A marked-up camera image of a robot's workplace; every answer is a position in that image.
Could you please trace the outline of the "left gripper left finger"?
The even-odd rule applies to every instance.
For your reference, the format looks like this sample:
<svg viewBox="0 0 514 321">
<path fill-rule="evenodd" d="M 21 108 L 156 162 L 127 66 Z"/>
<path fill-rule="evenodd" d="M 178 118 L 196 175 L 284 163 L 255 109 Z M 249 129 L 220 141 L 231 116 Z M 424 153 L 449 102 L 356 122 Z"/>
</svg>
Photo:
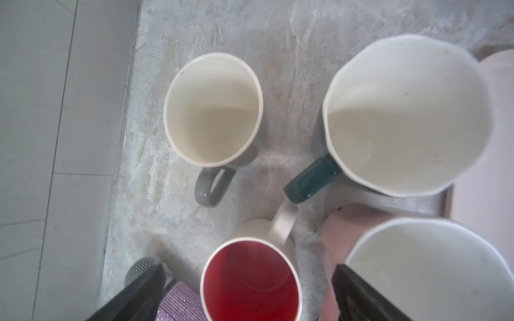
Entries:
<svg viewBox="0 0 514 321">
<path fill-rule="evenodd" d="M 166 282 L 162 262 L 136 262 L 127 272 L 123 290 L 88 319 L 155 320 Z"/>
</svg>

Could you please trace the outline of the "grey mug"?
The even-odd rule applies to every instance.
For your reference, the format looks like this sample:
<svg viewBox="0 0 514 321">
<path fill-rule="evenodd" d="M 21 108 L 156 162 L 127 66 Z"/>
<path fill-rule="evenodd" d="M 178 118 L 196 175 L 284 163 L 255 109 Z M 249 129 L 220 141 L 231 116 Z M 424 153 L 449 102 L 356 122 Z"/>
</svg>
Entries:
<svg viewBox="0 0 514 321">
<path fill-rule="evenodd" d="M 180 157 L 202 169 L 194 191 L 200 206 L 217 206 L 238 169 L 258 158 L 263 121 L 262 88 L 240 58 L 207 53 L 175 75 L 163 124 Z"/>
</svg>

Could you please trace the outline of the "dark green mug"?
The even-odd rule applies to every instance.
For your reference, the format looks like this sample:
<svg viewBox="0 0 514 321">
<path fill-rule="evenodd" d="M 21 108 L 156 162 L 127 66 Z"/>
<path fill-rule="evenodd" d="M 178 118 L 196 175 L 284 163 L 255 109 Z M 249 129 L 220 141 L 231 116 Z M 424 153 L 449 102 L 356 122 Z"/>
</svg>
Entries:
<svg viewBox="0 0 514 321">
<path fill-rule="evenodd" d="M 334 75 L 321 127 L 326 153 L 285 186 L 292 203 L 340 175 L 390 197 L 441 193 L 484 157 L 497 109 L 469 51 L 406 34 L 369 44 Z"/>
</svg>

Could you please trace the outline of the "pink mug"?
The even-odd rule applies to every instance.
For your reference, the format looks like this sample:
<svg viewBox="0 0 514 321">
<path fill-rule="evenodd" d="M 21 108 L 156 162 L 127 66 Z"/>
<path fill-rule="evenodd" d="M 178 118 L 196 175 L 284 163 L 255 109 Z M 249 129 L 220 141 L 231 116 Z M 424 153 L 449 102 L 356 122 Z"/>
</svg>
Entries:
<svg viewBox="0 0 514 321">
<path fill-rule="evenodd" d="M 321 230 L 328 280 L 345 264 L 412 320 L 512 320 L 513 274 L 454 221 L 353 203 Z"/>
</svg>

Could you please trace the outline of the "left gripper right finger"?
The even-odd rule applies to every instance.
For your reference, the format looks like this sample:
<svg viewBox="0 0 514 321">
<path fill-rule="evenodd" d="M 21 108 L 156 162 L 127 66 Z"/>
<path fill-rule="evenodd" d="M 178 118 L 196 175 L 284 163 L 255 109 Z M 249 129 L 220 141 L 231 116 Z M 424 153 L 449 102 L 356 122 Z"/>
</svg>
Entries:
<svg viewBox="0 0 514 321">
<path fill-rule="evenodd" d="M 412 320 L 345 264 L 336 265 L 331 283 L 338 320 Z"/>
</svg>

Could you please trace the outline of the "white mug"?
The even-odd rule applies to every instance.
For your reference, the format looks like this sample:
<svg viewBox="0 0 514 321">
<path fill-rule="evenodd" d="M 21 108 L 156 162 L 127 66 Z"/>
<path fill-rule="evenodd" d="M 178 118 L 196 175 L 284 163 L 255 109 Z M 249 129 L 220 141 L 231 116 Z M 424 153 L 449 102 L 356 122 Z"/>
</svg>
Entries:
<svg viewBox="0 0 514 321">
<path fill-rule="evenodd" d="M 243 223 L 208 259 L 200 296 L 208 320 L 299 320 L 303 307 L 290 233 L 298 207 Z"/>
</svg>

